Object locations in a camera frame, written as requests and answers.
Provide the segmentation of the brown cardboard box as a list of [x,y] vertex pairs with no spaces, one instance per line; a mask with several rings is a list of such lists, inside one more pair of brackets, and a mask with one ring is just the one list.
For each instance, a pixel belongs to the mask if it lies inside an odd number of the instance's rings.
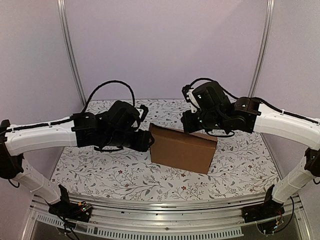
[[154,164],[207,174],[214,158],[218,138],[202,133],[184,133],[182,130],[149,125],[154,143],[150,159]]

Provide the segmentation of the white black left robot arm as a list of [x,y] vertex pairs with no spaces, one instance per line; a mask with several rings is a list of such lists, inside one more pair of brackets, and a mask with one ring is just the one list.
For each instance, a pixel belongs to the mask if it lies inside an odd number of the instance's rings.
[[74,213],[68,191],[50,182],[24,158],[24,153],[56,147],[93,147],[99,152],[128,148],[147,152],[154,143],[152,134],[140,129],[149,110],[117,100],[109,110],[93,114],[82,111],[53,122],[29,125],[0,125],[0,177],[14,180],[43,198],[63,216]]

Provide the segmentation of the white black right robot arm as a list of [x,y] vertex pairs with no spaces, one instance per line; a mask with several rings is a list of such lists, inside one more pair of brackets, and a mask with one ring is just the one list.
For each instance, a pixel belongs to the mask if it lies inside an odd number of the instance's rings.
[[223,137],[236,131],[268,134],[307,147],[300,163],[270,189],[270,198],[259,206],[262,218],[269,218],[290,196],[320,176],[320,120],[279,109],[260,97],[236,97],[217,81],[203,78],[204,83],[182,87],[190,109],[183,112],[183,131],[191,134],[222,130]]

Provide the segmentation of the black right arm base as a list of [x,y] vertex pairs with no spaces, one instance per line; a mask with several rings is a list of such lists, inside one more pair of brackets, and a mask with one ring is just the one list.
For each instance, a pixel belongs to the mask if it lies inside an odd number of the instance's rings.
[[284,204],[267,199],[263,203],[241,208],[241,216],[245,223],[256,222],[285,213]]

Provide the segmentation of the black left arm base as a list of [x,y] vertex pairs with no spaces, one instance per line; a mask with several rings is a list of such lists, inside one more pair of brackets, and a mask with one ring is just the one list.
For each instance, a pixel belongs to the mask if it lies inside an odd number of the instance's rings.
[[66,200],[60,200],[55,204],[48,204],[50,214],[56,215],[61,219],[70,219],[88,223],[90,221],[93,206],[91,203],[81,201],[73,203]]

